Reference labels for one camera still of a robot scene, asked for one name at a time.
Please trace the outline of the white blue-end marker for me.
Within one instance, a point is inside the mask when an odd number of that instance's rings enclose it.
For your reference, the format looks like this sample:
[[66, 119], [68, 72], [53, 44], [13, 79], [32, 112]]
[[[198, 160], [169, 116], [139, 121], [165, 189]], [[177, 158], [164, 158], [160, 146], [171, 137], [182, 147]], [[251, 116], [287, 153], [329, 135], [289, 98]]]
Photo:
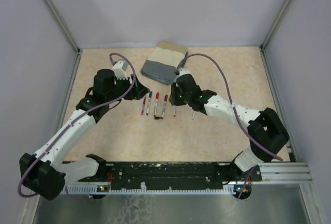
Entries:
[[151, 98], [148, 99], [146, 115], [149, 115], [150, 106], [151, 106]]

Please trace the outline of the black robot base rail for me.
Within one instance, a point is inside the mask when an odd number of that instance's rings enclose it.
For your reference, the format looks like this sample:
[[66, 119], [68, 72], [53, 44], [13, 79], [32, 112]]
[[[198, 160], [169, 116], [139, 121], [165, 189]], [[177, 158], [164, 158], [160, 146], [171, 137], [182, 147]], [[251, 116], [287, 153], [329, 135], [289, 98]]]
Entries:
[[79, 183], [105, 183], [111, 190], [223, 190], [231, 182], [260, 182], [260, 167], [242, 172], [234, 163], [104, 162], [101, 171]]

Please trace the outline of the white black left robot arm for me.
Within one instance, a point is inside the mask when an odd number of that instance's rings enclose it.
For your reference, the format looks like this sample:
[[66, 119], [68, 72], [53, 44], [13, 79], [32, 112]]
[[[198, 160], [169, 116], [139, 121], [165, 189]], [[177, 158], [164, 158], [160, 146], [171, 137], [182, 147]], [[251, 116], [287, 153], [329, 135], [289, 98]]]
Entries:
[[21, 190], [25, 186], [34, 192], [33, 195], [53, 200], [69, 184], [87, 177], [97, 181], [105, 179], [108, 174], [106, 161], [97, 155], [89, 154], [67, 164], [63, 161], [77, 142], [110, 110], [110, 104], [140, 100], [149, 91], [134, 74], [129, 78], [119, 78], [114, 70], [97, 71], [93, 86], [86, 91], [67, 123], [42, 148], [20, 158], [19, 195], [27, 196]]

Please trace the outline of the white red-end marker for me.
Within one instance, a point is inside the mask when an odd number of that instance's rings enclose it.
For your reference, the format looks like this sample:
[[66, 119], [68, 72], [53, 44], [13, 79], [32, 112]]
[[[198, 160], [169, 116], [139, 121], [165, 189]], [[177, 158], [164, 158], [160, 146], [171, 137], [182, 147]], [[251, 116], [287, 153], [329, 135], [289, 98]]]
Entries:
[[155, 107], [154, 107], [154, 117], [156, 116], [156, 113], [157, 113], [157, 106], [158, 106], [158, 103], [156, 102]]

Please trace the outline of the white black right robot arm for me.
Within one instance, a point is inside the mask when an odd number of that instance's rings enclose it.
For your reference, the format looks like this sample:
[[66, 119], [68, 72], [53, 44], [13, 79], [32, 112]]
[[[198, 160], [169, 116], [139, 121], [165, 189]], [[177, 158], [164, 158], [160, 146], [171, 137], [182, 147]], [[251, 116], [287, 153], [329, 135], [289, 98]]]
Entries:
[[260, 163], [282, 160], [277, 154], [289, 141], [289, 134], [275, 110], [259, 111], [231, 103], [211, 90], [202, 90], [191, 74], [175, 78], [169, 102], [173, 106], [188, 105], [194, 112], [221, 118], [243, 131], [250, 144], [231, 162], [236, 180], [245, 179]]

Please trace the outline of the white brown-end marker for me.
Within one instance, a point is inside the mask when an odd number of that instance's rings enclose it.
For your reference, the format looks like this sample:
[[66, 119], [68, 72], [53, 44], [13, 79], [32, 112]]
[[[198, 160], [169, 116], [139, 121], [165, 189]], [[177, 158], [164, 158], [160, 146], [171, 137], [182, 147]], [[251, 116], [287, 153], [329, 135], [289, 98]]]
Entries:
[[167, 105], [167, 102], [164, 102], [162, 112], [161, 112], [161, 119], [164, 119], [164, 115], [165, 115], [165, 111], [166, 111], [166, 105]]

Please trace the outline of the red clear pen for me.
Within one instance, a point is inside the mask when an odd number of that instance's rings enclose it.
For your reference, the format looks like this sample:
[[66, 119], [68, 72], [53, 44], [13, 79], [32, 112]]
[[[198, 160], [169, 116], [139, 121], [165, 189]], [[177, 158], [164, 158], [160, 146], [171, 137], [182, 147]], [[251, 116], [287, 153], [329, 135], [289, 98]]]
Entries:
[[141, 109], [141, 115], [144, 115], [145, 105], [146, 105], [146, 97], [144, 97], [144, 99], [143, 99], [142, 109]]

